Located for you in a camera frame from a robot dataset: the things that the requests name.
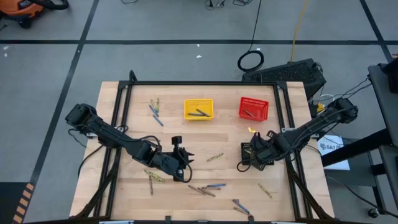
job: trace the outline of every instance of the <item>gray floor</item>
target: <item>gray floor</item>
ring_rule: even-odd
[[[79,40],[94,0],[69,2],[70,9],[47,11],[29,30],[1,20],[0,27],[4,23],[9,26],[0,32],[0,41]],[[366,2],[384,39],[398,40],[397,1]],[[303,3],[304,0],[263,0],[256,39],[291,40]],[[194,0],[139,0],[128,5],[118,0],[99,0],[87,39],[250,39],[257,6],[258,0],[246,7],[234,6],[227,0],[224,8],[207,11],[203,1]],[[377,40],[358,0],[309,0],[297,38]],[[95,105],[101,82],[125,80],[130,69],[139,80],[240,80],[243,72],[236,61],[248,47],[247,44],[84,45],[25,221],[68,217],[84,149],[68,136],[63,119],[76,103]],[[0,181],[29,181],[76,48],[73,44],[0,44],[3,105]],[[286,63],[291,52],[290,45],[253,48],[264,53],[263,68]],[[389,46],[389,50],[398,53],[398,46]],[[296,46],[294,60],[306,58],[321,63],[328,82],[323,93],[332,95],[344,93],[364,80],[369,65],[387,62],[378,45]],[[256,57],[244,61],[247,67],[256,63]],[[359,117],[349,125],[337,126],[336,133],[361,138],[385,128],[371,87],[351,99],[359,107]],[[381,177],[381,182],[383,191],[391,194],[385,177]],[[368,218],[366,204],[344,187],[333,182],[328,185],[338,218],[369,223],[395,221],[388,216]],[[354,189],[374,200],[370,188]],[[396,212],[392,200],[388,197],[386,200],[389,209]]]

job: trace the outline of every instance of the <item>wooden tabletop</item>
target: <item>wooden tabletop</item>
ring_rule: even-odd
[[[97,113],[110,123],[117,92],[117,82],[103,82],[96,105]],[[288,83],[290,104],[296,126],[310,120],[307,99],[302,83]],[[268,120],[263,122],[241,119],[238,116],[242,96],[269,102]],[[120,124],[124,97],[122,97],[118,125]],[[161,127],[152,117],[149,109],[151,99],[160,99]],[[186,99],[211,98],[215,117],[211,121],[186,121],[183,118],[183,102]],[[284,97],[280,91],[284,121],[287,125]],[[113,203],[112,219],[115,220],[164,220],[171,215],[172,220],[225,220],[246,221],[248,218],[233,210],[232,199],[240,202],[252,213],[256,221],[292,221],[294,213],[285,162],[275,162],[262,172],[250,168],[238,172],[236,164],[241,160],[240,143],[249,142],[252,133],[248,127],[265,136],[269,130],[279,132],[279,122],[275,107],[274,91],[271,86],[167,86],[136,85],[132,88],[127,117],[127,135],[139,138],[153,134],[160,139],[163,151],[172,151],[171,137],[182,136],[181,147],[195,155],[190,157],[193,178],[189,183],[196,187],[208,184],[226,184],[222,190],[212,191],[216,197],[202,195],[190,189],[188,184],[172,181],[172,177],[157,169],[148,169],[131,159],[122,150]],[[317,147],[314,140],[310,145]],[[85,156],[99,146],[96,139],[88,140]],[[223,152],[223,156],[211,162],[206,160]],[[317,202],[333,216],[328,187],[319,153],[306,147],[302,153],[303,168],[307,186]],[[76,187],[70,215],[77,214],[89,201],[98,188],[104,150],[99,151],[83,166]],[[150,195],[148,176],[144,170],[151,170],[166,180],[153,181],[154,194]],[[271,199],[258,186],[262,184],[273,196]],[[299,201],[302,195],[298,190]],[[108,193],[104,193],[101,214]],[[303,205],[300,204],[304,217]]]

